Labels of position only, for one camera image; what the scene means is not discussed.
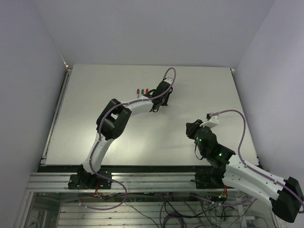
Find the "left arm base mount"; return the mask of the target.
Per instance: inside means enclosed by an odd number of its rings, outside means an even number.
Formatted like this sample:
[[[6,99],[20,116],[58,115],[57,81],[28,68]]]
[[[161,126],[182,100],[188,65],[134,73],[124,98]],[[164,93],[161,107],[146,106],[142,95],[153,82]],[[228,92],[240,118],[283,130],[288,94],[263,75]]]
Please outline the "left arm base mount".
[[[96,174],[87,172],[83,165],[80,165],[76,174],[70,175],[69,190],[86,190],[86,189],[110,189],[112,182],[108,179],[101,178]]]

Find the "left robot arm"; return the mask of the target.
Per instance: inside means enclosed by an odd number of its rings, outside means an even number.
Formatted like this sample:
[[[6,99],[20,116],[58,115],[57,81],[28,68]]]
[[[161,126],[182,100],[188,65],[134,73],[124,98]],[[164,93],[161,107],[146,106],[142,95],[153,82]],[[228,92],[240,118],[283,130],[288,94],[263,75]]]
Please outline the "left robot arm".
[[[137,114],[157,112],[161,106],[166,106],[173,91],[174,80],[162,80],[152,94],[145,94],[136,100],[119,102],[117,99],[109,101],[99,115],[96,125],[97,133],[92,149],[78,173],[81,173],[80,183],[87,189],[96,185],[97,171],[112,142],[121,136],[130,119]]]

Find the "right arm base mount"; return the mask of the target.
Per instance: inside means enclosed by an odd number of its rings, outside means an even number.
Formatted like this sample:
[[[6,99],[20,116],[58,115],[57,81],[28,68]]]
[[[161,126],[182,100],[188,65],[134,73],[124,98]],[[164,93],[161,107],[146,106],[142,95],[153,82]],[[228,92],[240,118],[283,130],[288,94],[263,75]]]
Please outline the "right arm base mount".
[[[195,171],[194,182],[196,189],[223,189],[225,171],[210,166],[203,166]]]

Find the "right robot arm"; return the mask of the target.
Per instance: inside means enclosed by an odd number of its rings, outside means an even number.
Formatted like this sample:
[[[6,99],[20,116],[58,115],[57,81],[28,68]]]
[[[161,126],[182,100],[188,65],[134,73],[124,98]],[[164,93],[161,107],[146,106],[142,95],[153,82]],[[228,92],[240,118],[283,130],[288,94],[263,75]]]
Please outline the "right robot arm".
[[[267,204],[285,222],[293,223],[304,204],[304,194],[297,179],[271,174],[247,161],[241,161],[231,149],[221,145],[211,128],[217,120],[200,119],[186,123],[186,136],[195,149],[214,168],[209,182],[215,188],[222,185],[242,191]]]

